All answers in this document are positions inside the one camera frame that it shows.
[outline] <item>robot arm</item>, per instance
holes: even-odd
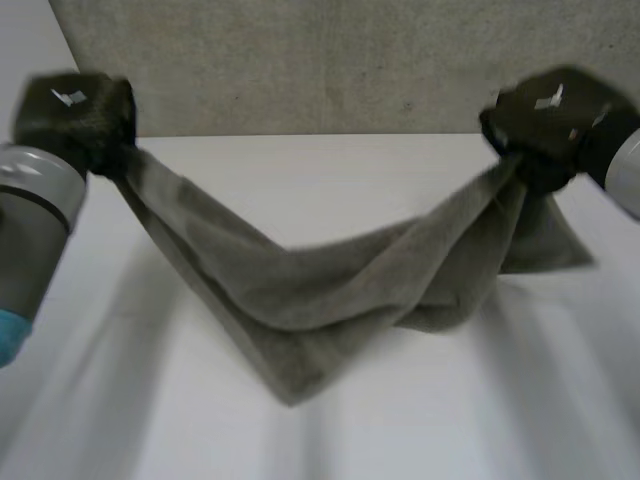
[[[587,173],[640,218],[640,114],[627,97],[591,74],[562,67],[501,91],[480,114],[500,154],[521,154],[518,173],[547,194]]]
[[[88,171],[135,141],[131,86],[103,74],[36,77],[0,146],[0,367],[30,335],[84,202]]]
[[[620,207],[640,219],[640,120],[616,129],[603,132],[607,140],[601,144],[607,151],[591,152],[586,171]]]

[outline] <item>blue ring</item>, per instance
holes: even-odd
[[[0,310],[0,368],[15,360],[32,329],[26,318]]]

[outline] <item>towel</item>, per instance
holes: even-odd
[[[114,180],[151,239],[273,393],[293,405],[391,327],[460,325],[499,274],[587,265],[553,198],[507,158],[431,211],[321,247],[285,249],[140,149]]]

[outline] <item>gray backdrop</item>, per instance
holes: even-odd
[[[638,0],[51,0],[143,135],[477,131],[497,90],[577,62],[640,100]]]

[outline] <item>white table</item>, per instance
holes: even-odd
[[[428,211],[493,161],[475,135],[142,144],[285,245]],[[635,478],[620,475],[640,472],[640,228],[585,179],[560,203],[598,269],[503,280],[465,327],[393,330],[288,409],[92,179],[36,333],[0,377],[51,352],[0,479]]]

